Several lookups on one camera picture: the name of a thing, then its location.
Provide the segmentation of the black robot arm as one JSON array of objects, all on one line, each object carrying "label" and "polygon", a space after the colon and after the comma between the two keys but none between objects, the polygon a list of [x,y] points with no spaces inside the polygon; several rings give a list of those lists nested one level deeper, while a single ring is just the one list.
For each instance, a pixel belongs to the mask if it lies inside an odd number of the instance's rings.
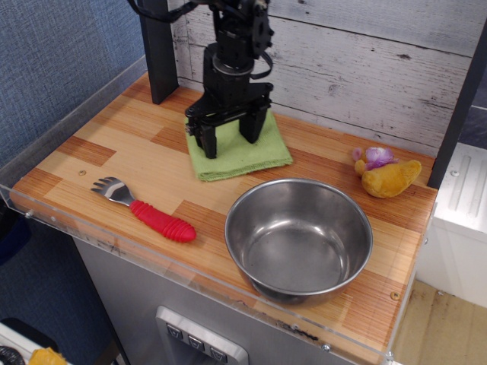
[{"label": "black robot arm", "polygon": [[258,140],[273,85],[258,80],[273,67],[266,50],[274,31],[267,1],[210,1],[216,42],[204,50],[204,94],[186,110],[186,132],[209,159],[217,157],[216,128],[237,120],[240,134]]}]

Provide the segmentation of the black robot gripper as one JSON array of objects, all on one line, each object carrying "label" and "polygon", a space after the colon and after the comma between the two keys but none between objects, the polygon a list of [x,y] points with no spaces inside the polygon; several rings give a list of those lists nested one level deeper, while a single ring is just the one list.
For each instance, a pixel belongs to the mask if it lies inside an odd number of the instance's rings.
[{"label": "black robot gripper", "polygon": [[259,139],[273,84],[250,79],[250,74],[226,75],[210,68],[203,72],[204,94],[186,110],[186,131],[198,132],[198,146],[208,159],[217,157],[217,126],[238,119],[239,132],[249,143]]}]

